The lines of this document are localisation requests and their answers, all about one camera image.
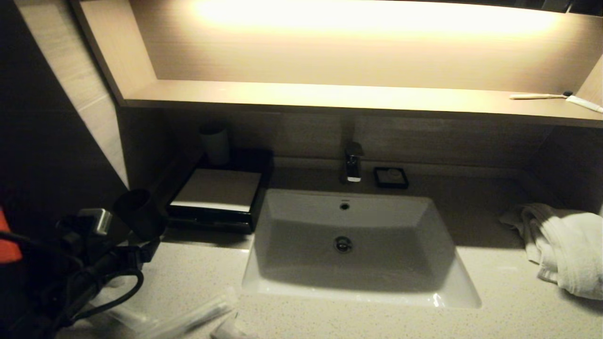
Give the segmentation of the dark brown cup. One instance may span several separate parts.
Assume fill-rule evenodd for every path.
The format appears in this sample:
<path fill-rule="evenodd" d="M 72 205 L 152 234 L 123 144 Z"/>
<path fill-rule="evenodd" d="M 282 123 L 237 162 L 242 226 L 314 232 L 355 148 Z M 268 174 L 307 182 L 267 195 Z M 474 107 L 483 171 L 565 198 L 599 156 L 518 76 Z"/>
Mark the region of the dark brown cup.
<path fill-rule="evenodd" d="M 155 240 L 166 229 L 166 221 L 146 189 L 134 189 L 119 196 L 113 210 L 140 240 Z"/>

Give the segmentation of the wooden wall shelf niche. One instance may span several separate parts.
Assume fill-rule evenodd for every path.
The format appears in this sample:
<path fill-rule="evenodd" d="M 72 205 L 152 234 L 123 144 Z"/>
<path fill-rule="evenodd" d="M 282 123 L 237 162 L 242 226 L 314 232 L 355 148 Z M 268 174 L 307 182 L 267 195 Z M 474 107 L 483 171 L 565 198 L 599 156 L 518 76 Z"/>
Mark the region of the wooden wall shelf niche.
<path fill-rule="evenodd" d="M 361 35 L 216 28 L 192 2 L 70 0 L 120 105 L 603 128 L 565 99 L 509 99 L 600 102 L 603 16 L 555 12 L 559 26 L 532 36 Z"/>

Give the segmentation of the black drawer box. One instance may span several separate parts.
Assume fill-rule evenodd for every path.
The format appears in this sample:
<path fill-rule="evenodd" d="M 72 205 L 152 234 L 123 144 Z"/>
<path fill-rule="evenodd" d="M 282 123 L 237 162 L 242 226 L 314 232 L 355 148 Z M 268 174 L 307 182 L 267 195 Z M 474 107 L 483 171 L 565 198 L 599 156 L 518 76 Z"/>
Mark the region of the black drawer box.
<path fill-rule="evenodd" d="M 165 210 L 175 227 L 252 234 L 261 183 L 259 172 L 198 168 Z"/>

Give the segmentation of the packaged toothbrush with green label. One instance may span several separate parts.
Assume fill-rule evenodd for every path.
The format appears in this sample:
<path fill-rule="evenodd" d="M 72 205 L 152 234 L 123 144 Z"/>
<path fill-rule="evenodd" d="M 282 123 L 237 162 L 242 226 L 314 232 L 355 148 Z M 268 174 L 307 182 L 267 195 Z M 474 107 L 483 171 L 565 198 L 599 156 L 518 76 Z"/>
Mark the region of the packaged toothbrush with green label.
<path fill-rule="evenodd" d="M 105 313 L 129 328 L 129 330 L 132 330 L 137 336 L 148 333 L 159 323 L 155 318 L 152 318 L 141 311 L 136 311 L 124 304 L 114 306 L 105 311 Z"/>

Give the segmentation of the white toothbrush black head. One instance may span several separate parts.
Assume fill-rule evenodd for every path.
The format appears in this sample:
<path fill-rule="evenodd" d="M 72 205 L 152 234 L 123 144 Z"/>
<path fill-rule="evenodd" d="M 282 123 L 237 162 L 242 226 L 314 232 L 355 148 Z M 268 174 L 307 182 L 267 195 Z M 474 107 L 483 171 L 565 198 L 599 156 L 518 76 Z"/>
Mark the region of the white toothbrush black head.
<path fill-rule="evenodd" d="M 567 99 L 573 94 L 573 91 L 564 91 L 562 94 L 511 94 L 509 99 Z"/>

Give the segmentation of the black soap dish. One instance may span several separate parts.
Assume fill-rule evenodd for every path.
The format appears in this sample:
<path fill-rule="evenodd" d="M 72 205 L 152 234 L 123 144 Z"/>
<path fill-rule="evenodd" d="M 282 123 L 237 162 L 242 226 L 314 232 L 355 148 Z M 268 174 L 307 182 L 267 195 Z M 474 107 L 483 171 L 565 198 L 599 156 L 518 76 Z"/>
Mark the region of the black soap dish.
<path fill-rule="evenodd" d="M 375 185 L 381 188 L 409 189 L 409 179 L 403 168 L 375 167 L 373 169 Z"/>

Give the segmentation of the white toothpaste tube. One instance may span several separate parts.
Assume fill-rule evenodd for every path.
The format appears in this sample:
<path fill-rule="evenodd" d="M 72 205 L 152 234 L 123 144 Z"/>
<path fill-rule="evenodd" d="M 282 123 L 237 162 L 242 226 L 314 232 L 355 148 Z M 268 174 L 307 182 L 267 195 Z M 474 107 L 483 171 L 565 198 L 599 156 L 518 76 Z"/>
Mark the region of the white toothpaste tube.
<path fill-rule="evenodd" d="M 579 97 L 577 97 L 575 95 L 568 96 L 565 99 L 565 101 L 569 102 L 569 103 L 573 103 L 575 105 L 579 105 L 581 107 L 584 107 L 586 109 L 592 110 L 594 112 L 603 114 L 603 106 L 597 105 L 597 104 L 595 104 L 593 102 L 590 102 L 590 101 L 588 101 L 586 99 L 579 98 Z"/>

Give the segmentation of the white terry towel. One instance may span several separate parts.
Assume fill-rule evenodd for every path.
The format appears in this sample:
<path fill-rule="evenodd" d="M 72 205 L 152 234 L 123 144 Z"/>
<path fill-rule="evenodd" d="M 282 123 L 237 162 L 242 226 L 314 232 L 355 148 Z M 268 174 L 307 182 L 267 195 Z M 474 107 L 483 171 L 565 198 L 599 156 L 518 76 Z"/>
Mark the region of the white terry towel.
<path fill-rule="evenodd" d="M 499 221 L 518 232 L 537 277 L 579 298 L 603 300 L 603 217 L 547 204 L 518 204 Z"/>

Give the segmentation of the long plain white packet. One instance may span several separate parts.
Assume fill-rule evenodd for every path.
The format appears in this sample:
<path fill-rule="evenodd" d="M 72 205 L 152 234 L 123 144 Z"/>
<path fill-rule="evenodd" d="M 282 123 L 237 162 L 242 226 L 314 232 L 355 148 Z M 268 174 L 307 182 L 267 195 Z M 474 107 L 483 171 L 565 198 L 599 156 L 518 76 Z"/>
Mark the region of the long plain white packet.
<path fill-rule="evenodd" d="M 230 313 L 237 302 L 238 296 L 235 288 L 227 287 L 221 294 L 196 309 L 157 322 L 138 333 L 134 339 L 179 339 L 214 318 Z"/>

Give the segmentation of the chrome faucet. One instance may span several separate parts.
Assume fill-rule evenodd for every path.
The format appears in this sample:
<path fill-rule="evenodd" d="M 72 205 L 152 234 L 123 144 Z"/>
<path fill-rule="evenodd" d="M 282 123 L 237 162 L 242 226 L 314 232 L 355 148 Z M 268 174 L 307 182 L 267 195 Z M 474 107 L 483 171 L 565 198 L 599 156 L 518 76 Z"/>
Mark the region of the chrome faucet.
<path fill-rule="evenodd" d="M 363 146 L 355 137 L 355 117 L 343 116 L 340 120 L 340 128 L 340 148 L 343 153 L 340 182 L 344 185 L 359 183 L 362 180 L 360 159 L 365 153 Z"/>

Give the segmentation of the white ceramic sink basin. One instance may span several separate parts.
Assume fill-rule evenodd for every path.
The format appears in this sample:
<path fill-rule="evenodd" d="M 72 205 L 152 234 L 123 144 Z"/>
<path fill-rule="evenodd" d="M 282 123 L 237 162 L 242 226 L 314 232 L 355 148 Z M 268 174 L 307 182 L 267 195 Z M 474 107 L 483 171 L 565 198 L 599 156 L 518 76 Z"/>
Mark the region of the white ceramic sink basin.
<path fill-rule="evenodd" d="M 338 253 L 334 238 L 353 242 Z M 270 189 L 242 281 L 249 293 L 481 307 L 428 197 Z"/>

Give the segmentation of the pale grey cup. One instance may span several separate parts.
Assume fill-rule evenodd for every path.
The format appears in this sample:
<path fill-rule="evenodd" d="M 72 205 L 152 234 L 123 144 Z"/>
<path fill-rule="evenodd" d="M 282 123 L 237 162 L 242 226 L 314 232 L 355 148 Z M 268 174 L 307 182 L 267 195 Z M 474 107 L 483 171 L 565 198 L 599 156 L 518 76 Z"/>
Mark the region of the pale grey cup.
<path fill-rule="evenodd" d="M 225 125 L 209 124 L 199 128 L 203 150 L 211 165 L 222 166 L 230 161 L 228 129 Z"/>

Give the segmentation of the warm LED light strip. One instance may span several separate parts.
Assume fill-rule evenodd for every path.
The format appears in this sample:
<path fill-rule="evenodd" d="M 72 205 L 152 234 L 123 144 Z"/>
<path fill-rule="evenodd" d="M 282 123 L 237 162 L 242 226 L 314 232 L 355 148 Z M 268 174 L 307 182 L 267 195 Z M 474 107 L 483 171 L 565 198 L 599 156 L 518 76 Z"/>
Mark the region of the warm LED light strip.
<path fill-rule="evenodd" d="M 532 36 L 560 14 L 509 7 L 387 0 L 193 0 L 196 22 L 236 30 Z"/>

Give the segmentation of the puffy white pouch packet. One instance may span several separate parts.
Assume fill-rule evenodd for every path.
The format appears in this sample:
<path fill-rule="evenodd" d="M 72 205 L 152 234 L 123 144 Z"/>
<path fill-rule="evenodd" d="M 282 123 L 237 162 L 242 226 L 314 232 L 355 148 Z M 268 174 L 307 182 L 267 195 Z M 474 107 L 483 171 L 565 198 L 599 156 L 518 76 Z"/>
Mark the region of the puffy white pouch packet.
<path fill-rule="evenodd" d="M 239 328 L 237 323 L 238 313 L 226 318 L 222 324 L 210 333 L 211 339 L 258 339 L 254 333 L 247 333 Z"/>

